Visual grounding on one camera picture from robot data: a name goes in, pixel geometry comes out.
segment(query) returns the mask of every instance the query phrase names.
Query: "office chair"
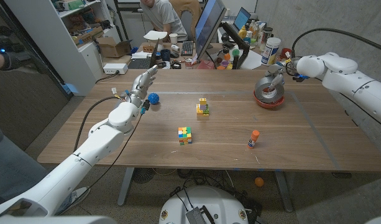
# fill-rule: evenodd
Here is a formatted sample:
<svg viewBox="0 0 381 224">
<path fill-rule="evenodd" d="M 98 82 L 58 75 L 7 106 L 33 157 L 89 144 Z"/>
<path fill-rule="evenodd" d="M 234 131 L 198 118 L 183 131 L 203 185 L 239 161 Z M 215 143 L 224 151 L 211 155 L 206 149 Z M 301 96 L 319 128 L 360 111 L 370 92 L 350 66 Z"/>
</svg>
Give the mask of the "office chair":
<svg viewBox="0 0 381 224">
<path fill-rule="evenodd" d="M 194 41 L 196 24 L 201 15 L 200 3 L 198 0 L 170 0 L 170 3 L 188 33 L 188 40 Z"/>
</svg>

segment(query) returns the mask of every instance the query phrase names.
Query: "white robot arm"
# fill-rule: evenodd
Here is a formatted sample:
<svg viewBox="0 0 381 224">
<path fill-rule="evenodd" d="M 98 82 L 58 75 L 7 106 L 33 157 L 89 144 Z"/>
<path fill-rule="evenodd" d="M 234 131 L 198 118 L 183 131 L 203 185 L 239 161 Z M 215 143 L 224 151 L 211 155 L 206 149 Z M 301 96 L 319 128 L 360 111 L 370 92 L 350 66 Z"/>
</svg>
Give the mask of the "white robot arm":
<svg viewBox="0 0 381 224">
<path fill-rule="evenodd" d="M 326 74 L 323 86 L 347 96 L 381 122 L 381 83 L 357 70 L 357 63 L 329 52 L 299 59 L 299 74 L 315 78 Z"/>
<path fill-rule="evenodd" d="M 91 168 L 115 151 L 130 134 L 135 120 L 144 107 L 142 101 L 153 83 L 157 66 L 139 75 L 126 101 L 112 110 L 109 117 L 95 124 L 88 139 L 36 186 L 0 205 L 0 217 L 6 214 L 25 217 L 49 217 L 55 214 L 64 199 L 82 181 Z"/>
</svg>

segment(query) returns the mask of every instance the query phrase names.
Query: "roll of tape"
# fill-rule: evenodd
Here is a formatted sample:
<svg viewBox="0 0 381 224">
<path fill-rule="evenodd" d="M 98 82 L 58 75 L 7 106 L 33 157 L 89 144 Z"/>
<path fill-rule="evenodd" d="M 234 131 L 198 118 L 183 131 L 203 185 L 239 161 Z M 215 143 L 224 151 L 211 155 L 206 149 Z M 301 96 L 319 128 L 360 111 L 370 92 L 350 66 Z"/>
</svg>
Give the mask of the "roll of tape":
<svg viewBox="0 0 381 224">
<path fill-rule="evenodd" d="M 171 49 L 174 50 L 174 51 L 177 51 L 179 52 L 179 47 L 175 44 L 171 45 Z"/>
<path fill-rule="evenodd" d="M 273 79 L 274 77 L 271 76 L 263 77 L 255 84 L 255 97 L 263 103 L 273 103 L 284 95 L 284 86 L 282 84 L 276 85 L 271 92 L 267 91 Z"/>
</svg>

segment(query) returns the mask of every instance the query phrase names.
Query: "white cable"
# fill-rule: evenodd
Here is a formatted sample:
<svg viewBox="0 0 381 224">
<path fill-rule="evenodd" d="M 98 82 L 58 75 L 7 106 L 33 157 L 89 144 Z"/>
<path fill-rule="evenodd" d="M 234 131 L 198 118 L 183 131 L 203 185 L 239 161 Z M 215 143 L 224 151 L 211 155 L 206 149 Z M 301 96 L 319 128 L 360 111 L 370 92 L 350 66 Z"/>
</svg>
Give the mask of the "white cable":
<svg viewBox="0 0 381 224">
<path fill-rule="evenodd" d="M 225 171 L 226 171 L 227 176 L 229 177 L 230 183 L 232 183 L 232 187 L 234 188 L 232 178 L 230 177 L 230 175 L 229 175 L 229 173 L 227 172 L 227 170 L 225 170 Z"/>
</svg>

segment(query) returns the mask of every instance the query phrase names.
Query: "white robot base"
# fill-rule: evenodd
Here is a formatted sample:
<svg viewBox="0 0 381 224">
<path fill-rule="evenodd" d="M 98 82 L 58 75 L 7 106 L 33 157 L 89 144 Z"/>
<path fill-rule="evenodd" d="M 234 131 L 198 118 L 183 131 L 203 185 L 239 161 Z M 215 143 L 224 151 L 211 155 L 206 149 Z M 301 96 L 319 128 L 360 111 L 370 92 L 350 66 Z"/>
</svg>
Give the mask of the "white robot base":
<svg viewBox="0 0 381 224">
<path fill-rule="evenodd" d="M 216 224 L 248 223 L 246 210 L 242 204 L 226 191 L 210 186 L 195 186 L 186 188 L 186 192 L 182 190 L 178 192 L 178 196 L 174 195 L 165 202 L 161 209 L 159 224 L 193 224 L 186 217 L 186 208 L 189 211 L 192 210 L 190 204 L 195 209 L 205 206 Z M 205 220 L 204 223 L 210 223 L 205 213 L 202 216 Z"/>
</svg>

